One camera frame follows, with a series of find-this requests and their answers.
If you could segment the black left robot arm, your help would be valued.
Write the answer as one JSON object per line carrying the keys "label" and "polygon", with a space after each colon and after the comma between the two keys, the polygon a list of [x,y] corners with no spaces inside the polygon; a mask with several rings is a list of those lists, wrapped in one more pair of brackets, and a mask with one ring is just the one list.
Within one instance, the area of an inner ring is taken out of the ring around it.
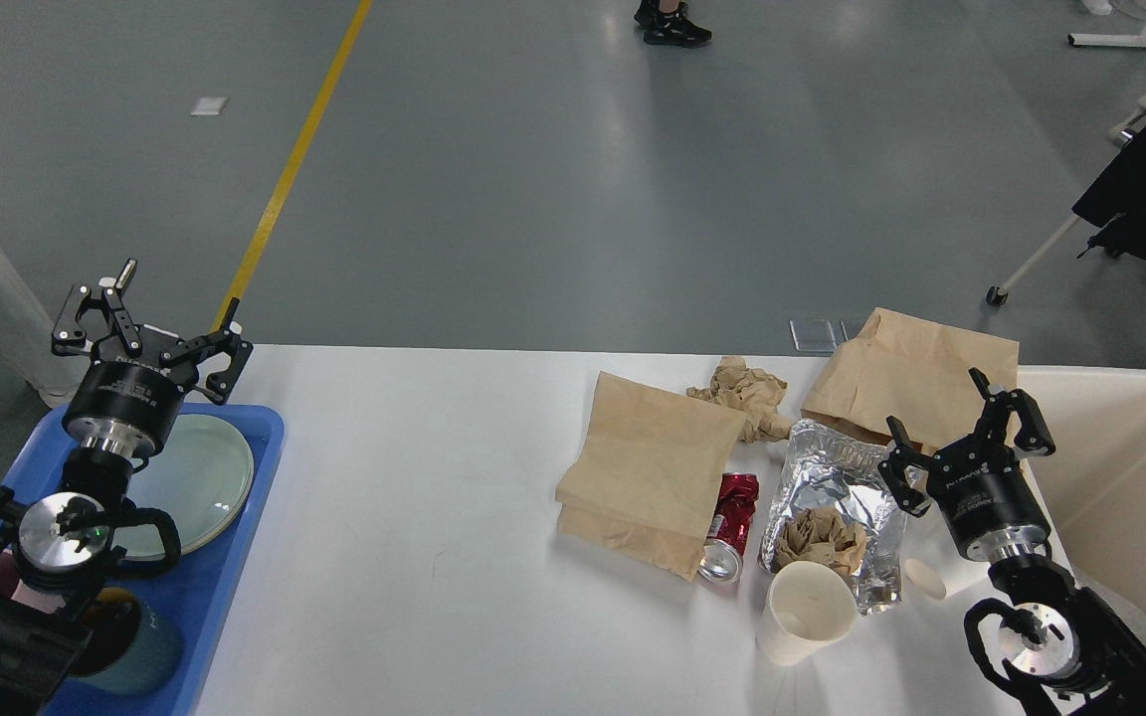
{"label": "black left robot arm", "polygon": [[52,354],[91,363],[61,419],[74,444],[58,486],[31,503],[0,486],[0,715],[42,713],[99,635],[149,616],[99,598],[183,554],[173,518],[129,498],[131,478],[163,453],[188,394],[228,402],[254,349],[237,297],[196,338],[133,318],[124,296],[136,268],[77,282],[52,326]]}

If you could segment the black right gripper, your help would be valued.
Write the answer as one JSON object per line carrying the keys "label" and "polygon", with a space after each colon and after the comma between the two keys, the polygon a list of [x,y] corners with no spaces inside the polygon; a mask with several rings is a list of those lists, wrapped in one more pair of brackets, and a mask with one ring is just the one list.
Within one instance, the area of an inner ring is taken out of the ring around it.
{"label": "black right gripper", "polygon": [[[935,499],[963,559],[1004,559],[1002,550],[1015,556],[1037,552],[1047,544],[1051,524],[1018,459],[1051,456],[1055,442],[1031,394],[992,385],[979,368],[970,368],[968,375],[984,407],[967,444],[933,456],[920,453],[903,422],[888,416],[890,453],[878,463],[879,477],[908,516],[926,516]],[[910,483],[910,467],[929,475],[927,494]]]}

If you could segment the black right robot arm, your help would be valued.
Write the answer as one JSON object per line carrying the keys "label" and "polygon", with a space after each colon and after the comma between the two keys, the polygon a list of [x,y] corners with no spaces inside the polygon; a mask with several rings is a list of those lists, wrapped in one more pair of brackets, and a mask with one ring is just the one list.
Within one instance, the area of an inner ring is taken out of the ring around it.
{"label": "black right robot arm", "polygon": [[1055,453],[1037,400],[970,368],[983,409],[968,435],[920,453],[896,417],[879,477],[897,508],[937,508],[956,553],[987,568],[999,598],[963,620],[970,656],[1028,715],[1055,715],[1081,697],[1081,715],[1146,715],[1146,646],[1097,595],[1055,562],[1050,519],[1020,462]]}

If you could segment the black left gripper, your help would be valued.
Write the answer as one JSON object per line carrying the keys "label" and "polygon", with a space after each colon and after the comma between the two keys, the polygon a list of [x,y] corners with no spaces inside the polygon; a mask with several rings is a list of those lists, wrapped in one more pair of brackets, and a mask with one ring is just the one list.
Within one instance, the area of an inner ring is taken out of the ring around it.
{"label": "black left gripper", "polygon": [[[218,329],[165,343],[156,351],[158,364],[142,361],[144,340],[124,305],[138,268],[138,259],[127,259],[115,276],[73,282],[52,326],[52,354],[93,357],[61,417],[66,435],[83,448],[150,459],[162,453],[187,394],[214,406],[229,402],[254,344],[242,335],[241,300],[231,298]],[[121,345],[123,355],[95,357],[96,345],[108,338]]]}

